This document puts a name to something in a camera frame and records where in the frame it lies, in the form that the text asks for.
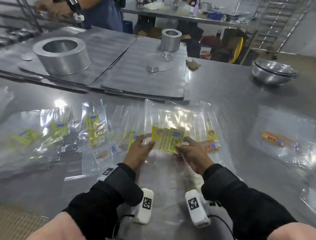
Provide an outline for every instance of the left hand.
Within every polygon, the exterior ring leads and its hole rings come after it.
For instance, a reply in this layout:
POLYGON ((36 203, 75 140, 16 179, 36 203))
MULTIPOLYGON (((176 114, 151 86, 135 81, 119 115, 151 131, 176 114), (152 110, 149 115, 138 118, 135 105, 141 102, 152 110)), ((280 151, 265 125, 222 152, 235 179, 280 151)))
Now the left hand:
POLYGON ((135 142, 132 143, 123 161, 123 163, 131 167, 134 172, 138 171, 140 165, 146 160, 149 152, 155 145, 155 141, 151 141, 147 145, 143 146, 143 140, 144 135, 141 135, 135 140, 135 142))
POLYGON ((62 17, 71 17, 73 15, 70 7, 66 2, 54 3, 50 9, 48 9, 48 15, 53 19, 60 19, 62 17))

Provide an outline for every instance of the black cable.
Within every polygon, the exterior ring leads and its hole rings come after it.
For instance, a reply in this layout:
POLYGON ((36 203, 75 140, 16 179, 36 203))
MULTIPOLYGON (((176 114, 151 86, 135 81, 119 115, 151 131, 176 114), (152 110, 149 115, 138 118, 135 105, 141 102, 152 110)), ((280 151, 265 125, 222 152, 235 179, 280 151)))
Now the black cable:
POLYGON ((113 238, 114 238, 114 232, 115 232, 116 225, 122 220, 123 217, 132 217, 132 218, 133 218, 133 217, 135 217, 135 215, 134 215, 134 214, 125 214, 125 215, 121 216, 121 217, 116 221, 116 223, 115 223, 115 225, 114 225, 114 228, 113 228, 113 234, 112 234, 111 240, 113 240, 113 238))
POLYGON ((217 216, 217 215, 213 215, 213 214, 210 214, 210 215, 207 215, 208 218, 210 217, 215 217, 215 218, 218 218, 220 219, 223 223, 225 223, 225 225, 228 227, 228 230, 230 231, 231 235, 233 236, 233 239, 236 240, 234 234, 233 234, 233 231, 230 229, 230 227, 228 226, 228 224, 220 217, 220 216, 217 216))

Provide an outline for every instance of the stacked bowls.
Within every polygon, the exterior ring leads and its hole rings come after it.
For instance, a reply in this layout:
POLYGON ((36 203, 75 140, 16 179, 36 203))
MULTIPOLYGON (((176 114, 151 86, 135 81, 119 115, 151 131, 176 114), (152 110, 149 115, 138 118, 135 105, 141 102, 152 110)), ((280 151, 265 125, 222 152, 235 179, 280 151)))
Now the stacked bowls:
POLYGON ((282 85, 299 76, 291 66, 269 60, 254 61, 252 74, 266 85, 282 85))

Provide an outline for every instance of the right hand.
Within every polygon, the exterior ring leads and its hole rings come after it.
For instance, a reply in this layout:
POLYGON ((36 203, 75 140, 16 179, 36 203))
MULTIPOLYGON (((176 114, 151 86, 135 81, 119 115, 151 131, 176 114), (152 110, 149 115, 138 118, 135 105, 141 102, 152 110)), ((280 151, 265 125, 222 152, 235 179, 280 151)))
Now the right hand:
POLYGON ((37 13, 39 13, 40 11, 49 11, 53 6, 53 0, 36 1, 34 6, 37 13))
POLYGON ((188 137, 186 142, 189 146, 176 145, 176 149, 182 154, 192 170, 203 176, 205 170, 214 163, 196 141, 188 137))

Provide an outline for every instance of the black sleeve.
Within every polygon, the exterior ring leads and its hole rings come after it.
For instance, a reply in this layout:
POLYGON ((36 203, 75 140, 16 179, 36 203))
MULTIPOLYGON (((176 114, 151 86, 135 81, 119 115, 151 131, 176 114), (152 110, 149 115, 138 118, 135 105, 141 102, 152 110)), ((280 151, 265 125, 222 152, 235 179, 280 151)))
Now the black sleeve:
MULTIPOLYGON (((125 163, 118 166, 135 181, 136 174, 129 166, 125 163)), ((98 181, 89 192, 75 196, 63 212, 72 217, 87 240, 104 240, 106 237, 112 238, 118 220, 116 209, 122 203, 124 200, 116 190, 98 181), (103 184, 103 191, 97 188, 99 184, 103 184)))
POLYGON ((272 197, 249 188, 220 164, 203 174, 202 194, 218 200, 233 221, 233 233, 239 240, 266 240, 278 227, 296 222, 286 208, 272 197))

